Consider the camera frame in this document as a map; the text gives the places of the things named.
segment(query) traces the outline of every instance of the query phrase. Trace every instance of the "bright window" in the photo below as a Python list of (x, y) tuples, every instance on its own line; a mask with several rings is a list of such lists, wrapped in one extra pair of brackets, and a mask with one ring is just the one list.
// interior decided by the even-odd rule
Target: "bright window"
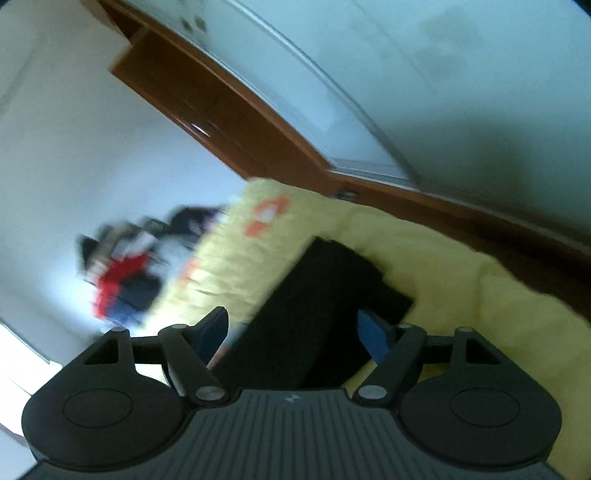
[(22, 435), (25, 403), (60, 370), (0, 319), (0, 423)]

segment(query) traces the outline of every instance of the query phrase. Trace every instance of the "ribbed gray surface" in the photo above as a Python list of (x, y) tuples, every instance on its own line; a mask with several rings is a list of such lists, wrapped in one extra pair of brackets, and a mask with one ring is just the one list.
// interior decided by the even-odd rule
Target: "ribbed gray surface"
[(341, 390), (245, 391), (202, 410), (168, 450), (116, 472), (79, 473), (40, 464), (27, 480), (557, 480), (542, 463), (514, 472), (461, 470), (410, 443), (385, 410), (362, 408)]

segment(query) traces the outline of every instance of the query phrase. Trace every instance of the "red clothing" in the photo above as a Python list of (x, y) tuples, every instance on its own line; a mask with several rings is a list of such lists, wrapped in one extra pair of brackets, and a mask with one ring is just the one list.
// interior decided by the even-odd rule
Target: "red clothing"
[(98, 289), (95, 301), (95, 316), (104, 319), (119, 295), (120, 283), (137, 273), (143, 273), (149, 255), (147, 252), (137, 257), (126, 257), (123, 260), (112, 260), (111, 266), (96, 284)]

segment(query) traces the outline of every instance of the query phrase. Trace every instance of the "pile of clothes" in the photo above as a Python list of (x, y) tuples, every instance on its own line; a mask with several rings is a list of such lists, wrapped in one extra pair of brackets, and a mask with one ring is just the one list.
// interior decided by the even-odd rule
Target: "pile of clothes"
[(102, 226), (96, 238), (78, 238), (84, 279), (96, 287), (94, 315), (134, 330), (162, 287), (177, 278), (195, 245), (215, 223), (219, 207), (182, 207), (168, 222)]

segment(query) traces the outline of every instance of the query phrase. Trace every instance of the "yellow blanket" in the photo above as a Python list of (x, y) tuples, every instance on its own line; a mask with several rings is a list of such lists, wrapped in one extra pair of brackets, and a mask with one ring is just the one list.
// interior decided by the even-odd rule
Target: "yellow blanket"
[[(248, 322), (313, 236), (372, 261), (415, 300), (405, 318), (432, 335), (472, 326), (558, 401), (563, 425), (549, 464), (569, 480), (591, 478), (591, 328), (554, 297), (529, 290), (494, 258), (380, 210), (254, 180), (196, 250), (185, 275), (152, 311), (146, 335), (197, 323), (218, 305)], [(347, 385), (358, 385), (375, 364)]]

